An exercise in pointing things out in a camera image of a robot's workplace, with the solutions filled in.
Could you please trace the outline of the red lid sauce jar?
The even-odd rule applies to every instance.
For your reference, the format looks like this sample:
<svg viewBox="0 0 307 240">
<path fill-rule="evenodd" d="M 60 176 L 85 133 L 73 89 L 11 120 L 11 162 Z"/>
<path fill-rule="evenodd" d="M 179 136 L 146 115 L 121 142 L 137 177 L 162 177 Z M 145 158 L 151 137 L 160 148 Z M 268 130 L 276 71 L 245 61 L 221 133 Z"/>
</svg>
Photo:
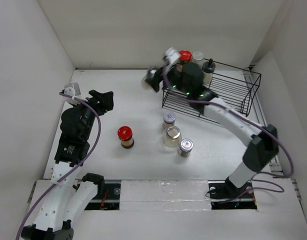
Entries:
<svg viewBox="0 0 307 240">
<path fill-rule="evenodd" d="M 129 126 L 121 126 L 117 131 L 117 135 L 123 148 L 130 149 L 134 146 L 133 132 Z"/>
<path fill-rule="evenodd" d="M 176 63 L 176 74 L 180 76 L 183 70 L 183 66 L 191 62 L 192 53 L 189 50 L 180 50 L 178 53 L 179 59 Z"/>
</svg>

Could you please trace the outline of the labelled lid pink jar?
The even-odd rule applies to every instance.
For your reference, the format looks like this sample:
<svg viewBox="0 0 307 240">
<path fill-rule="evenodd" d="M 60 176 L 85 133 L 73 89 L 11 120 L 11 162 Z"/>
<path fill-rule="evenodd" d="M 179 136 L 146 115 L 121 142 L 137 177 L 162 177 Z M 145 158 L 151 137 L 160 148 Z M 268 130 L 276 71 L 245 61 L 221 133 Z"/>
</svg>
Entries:
<svg viewBox="0 0 307 240">
<path fill-rule="evenodd" d="M 173 112 L 168 111 L 163 115 L 163 129 L 167 129 L 175 125 L 176 116 Z"/>
</svg>

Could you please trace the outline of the silver lid white bottle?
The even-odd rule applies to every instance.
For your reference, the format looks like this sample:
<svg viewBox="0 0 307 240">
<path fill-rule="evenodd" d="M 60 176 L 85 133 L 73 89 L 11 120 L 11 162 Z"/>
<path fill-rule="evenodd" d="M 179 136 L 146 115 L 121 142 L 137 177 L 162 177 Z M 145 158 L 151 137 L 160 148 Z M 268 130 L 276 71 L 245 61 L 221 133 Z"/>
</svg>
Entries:
<svg viewBox="0 0 307 240">
<path fill-rule="evenodd" d="M 205 62 L 205 55 L 203 52 L 195 51 L 191 55 L 191 62 L 195 63 L 199 66 L 201 69 L 203 67 L 203 64 Z"/>
</svg>

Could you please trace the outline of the black knob lid grinder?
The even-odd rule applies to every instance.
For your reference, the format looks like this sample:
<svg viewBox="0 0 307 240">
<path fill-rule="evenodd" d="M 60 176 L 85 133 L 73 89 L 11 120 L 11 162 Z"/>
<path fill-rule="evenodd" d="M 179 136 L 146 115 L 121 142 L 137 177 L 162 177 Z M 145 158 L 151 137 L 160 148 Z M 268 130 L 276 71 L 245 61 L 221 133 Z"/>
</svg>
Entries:
<svg viewBox="0 0 307 240">
<path fill-rule="evenodd" d="M 214 60 L 212 58 L 206 60 L 202 65 L 202 71 L 203 71 L 203 82 L 206 85 L 209 85 L 212 81 L 213 74 L 216 69 L 216 64 L 214 63 Z"/>
</svg>

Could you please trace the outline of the clear glass jar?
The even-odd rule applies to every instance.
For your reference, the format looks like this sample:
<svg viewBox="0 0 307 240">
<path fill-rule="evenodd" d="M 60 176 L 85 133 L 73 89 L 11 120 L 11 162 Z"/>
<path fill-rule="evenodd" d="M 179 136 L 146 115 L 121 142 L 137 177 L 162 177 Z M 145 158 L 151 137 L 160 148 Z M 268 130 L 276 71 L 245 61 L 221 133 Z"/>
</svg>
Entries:
<svg viewBox="0 0 307 240">
<path fill-rule="evenodd" d="M 182 140 L 181 131 L 177 126 L 170 126 L 166 128 L 162 135 L 164 144 L 168 148 L 178 147 Z"/>
</svg>

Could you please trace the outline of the labelled lid brown jar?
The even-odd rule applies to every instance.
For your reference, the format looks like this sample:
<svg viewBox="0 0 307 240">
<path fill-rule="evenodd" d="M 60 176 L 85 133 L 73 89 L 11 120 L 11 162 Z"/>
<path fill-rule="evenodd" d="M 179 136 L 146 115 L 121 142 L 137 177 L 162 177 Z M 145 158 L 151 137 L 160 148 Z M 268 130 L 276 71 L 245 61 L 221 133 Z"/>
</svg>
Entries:
<svg viewBox="0 0 307 240">
<path fill-rule="evenodd" d="M 193 147 L 194 147 L 194 144 L 192 140 L 188 138 L 184 138 L 179 143 L 178 154 L 181 157 L 187 158 L 191 154 Z"/>
</svg>

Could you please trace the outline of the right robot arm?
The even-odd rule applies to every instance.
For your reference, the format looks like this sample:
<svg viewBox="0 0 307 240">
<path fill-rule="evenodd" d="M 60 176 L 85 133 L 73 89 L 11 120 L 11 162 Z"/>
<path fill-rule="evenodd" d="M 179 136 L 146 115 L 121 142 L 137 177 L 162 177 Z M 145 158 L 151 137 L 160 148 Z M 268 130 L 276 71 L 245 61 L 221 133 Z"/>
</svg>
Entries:
<svg viewBox="0 0 307 240">
<path fill-rule="evenodd" d="M 182 92 L 181 100 L 225 127 L 245 145 L 238 167 L 224 183 L 211 187 L 206 193 L 211 199 L 228 201 L 250 191 L 248 182 L 262 174 L 263 168 L 278 154 L 278 131 L 272 124 L 262 126 L 241 115 L 207 87 L 203 78 L 203 71 L 196 63 L 186 63 L 182 72 L 167 64 L 160 68 L 150 67 L 142 82 L 155 92 L 160 91 L 161 83 L 172 94 L 175 90 Z"/>
</svg>

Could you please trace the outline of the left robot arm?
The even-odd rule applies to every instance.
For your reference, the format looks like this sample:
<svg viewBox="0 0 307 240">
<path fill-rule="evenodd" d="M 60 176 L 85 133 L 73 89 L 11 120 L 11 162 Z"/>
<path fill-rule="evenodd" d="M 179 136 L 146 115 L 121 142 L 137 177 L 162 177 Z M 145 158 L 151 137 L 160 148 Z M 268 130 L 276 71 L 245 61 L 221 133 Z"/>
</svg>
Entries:
<svg viewBox="0 0 307 240">
<path fill-rule="evenodd" d="M 71 105 L 61 115 L 61 135 L 54 157 L 50 187 L 36 200 L 22 220 L 16 239 L 71 240 L 79 217 L 93 198 L 105 193 L 102 175 L 87 173 L 74 185 L 84 162 L 101 135 L 100 116 L 113 110 L 114 93 L 89 91 L 90 98 L 62 90 Z"/>
</svg>

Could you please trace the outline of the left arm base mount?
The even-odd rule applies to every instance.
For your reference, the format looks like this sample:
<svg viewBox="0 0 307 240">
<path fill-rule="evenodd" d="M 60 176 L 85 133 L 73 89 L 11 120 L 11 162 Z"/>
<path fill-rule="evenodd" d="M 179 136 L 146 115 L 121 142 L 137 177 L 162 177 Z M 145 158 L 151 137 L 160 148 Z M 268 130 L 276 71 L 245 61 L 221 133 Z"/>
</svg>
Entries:
<svg viewBox="0 0 307 240">
<path fill-rule="evenodd" d="M 105 182 L 102 193 L 96 195 L 85 207 L 86 211 L 115 211 L 120 209 L 121 182 Z"/>
</svg>

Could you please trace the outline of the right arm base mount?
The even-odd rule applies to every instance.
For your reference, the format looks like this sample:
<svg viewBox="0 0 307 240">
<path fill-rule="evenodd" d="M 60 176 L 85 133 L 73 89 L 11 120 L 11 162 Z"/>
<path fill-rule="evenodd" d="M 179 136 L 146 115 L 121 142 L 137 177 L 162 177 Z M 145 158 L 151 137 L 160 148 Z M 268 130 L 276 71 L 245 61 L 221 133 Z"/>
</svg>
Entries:
<svg viewBox="0 0 307 240">
<path fill-rule="evenodd" d="M 252 183 L 248 181 L 238 191 L 225 190 L 224 181 L 208 181 L 206 198 L 210 199 L 211 210 L 257 210 L 257 203 L 252 189 Z"/>
</svg>

